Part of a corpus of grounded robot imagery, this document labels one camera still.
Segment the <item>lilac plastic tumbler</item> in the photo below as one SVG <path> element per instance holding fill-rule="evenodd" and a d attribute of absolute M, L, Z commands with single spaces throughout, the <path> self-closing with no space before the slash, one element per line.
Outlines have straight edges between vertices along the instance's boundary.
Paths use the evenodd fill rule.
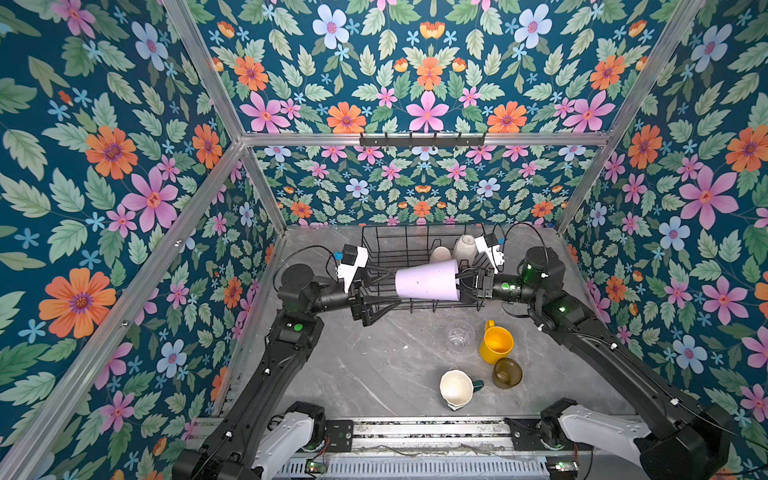
<path fill-rule="evenodd" d="M 405 299 L 458 301 L 458 272 L 455 260 L 401 269 L 395 275 L 395 290 Z"/>

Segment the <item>white ceramic mug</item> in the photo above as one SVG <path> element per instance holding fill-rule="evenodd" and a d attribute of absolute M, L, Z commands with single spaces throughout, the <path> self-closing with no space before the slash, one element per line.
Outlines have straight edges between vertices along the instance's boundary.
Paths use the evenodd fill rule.
<path fill-rule="evenodd" d="M 460 236 L 453 248 L 453 258 L 458 265 L 473 266 L 478 249 L 475 238 L 470 234 Z"/>

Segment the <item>clear glass cup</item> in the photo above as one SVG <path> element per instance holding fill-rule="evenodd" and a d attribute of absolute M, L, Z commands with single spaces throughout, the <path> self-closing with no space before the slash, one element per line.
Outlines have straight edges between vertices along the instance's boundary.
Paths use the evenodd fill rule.
<path fill-rule="evenodd" d="M 469 352 L 474 345 L 474 339 L 474 328 L 466 321 L 456 320 L 446 327 L 445 346 L 452 355 L 460 356 Z"/>

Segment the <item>dark green mug cream inside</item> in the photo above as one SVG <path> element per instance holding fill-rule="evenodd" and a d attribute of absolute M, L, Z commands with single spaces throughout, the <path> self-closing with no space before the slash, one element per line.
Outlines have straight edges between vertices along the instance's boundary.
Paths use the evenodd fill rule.
<path fill-rule="evenodd" d="M 461 370 L 445 372 L 439 383 L 440 395 L 446 406 L 458 411 L 471 402 L 476 392 L 484 388 L 482 380 L 473 380 Z"/>

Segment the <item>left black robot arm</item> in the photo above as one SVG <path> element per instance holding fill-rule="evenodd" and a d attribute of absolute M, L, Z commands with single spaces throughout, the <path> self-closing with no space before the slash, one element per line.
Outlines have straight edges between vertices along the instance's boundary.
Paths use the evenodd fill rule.
<path fill-rule="evenodd" d="M 282 306 L 255 373 L 214 432 L 179 455 L 173 478 L 271 479 L 301 450 L 313 452 L 304 472 L 315 477 L 326 470 L 319 457 L 350 451 L 353 422 L 329 421 L 323 407 L 301 401 L 281 416 L 274 411 L 319 342 L 321 313 L 349 309 L 354 319 L 372 325 L 400 301 L 365 290 L 393 275 L 383 267 L 342 264 L 332 280 L 305 264 L 287 268 L 278 289 Z"/>

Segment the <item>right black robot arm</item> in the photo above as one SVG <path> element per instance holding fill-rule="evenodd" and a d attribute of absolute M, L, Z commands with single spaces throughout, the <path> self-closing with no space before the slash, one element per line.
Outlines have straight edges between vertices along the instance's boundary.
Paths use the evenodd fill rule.
<path fill-rule="evenodd" d="M 542 443 L 588 444 L 624 458 L 651 479 L 709 479 L 727 462 L 729 414 L 702 406 L 616 342 L 595 309 L 564 289 L 565 264 L 548 247 L 532 247 L 515 272 L 461 261 L 458 298 L 521 304 L 527 317 L 557 344 L 585 361 L 640 416 L 628 426 L 562 398 L 540 414 Z"/>

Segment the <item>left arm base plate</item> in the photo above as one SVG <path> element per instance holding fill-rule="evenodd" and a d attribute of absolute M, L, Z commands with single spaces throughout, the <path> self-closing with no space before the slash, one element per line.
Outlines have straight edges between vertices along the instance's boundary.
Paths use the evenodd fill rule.
<path fill-rule="evenodd" d="M 313 430 L 310 451 L 318 453 L 349 453 L 352 451 L 355 423 L 353 420 L 322 420 Z"/>

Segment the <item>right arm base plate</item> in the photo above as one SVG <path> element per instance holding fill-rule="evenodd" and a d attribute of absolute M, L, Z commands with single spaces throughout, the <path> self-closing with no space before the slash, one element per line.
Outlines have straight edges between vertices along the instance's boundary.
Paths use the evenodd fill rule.
<path fill-rule="evenodd" d="M 516 450 L 581 452 L 593 449 L 591 445 L 567 439 L 562 429 L 552 420 L 504 417 L 503 422 L 509 427 L 510 439 Z"/>

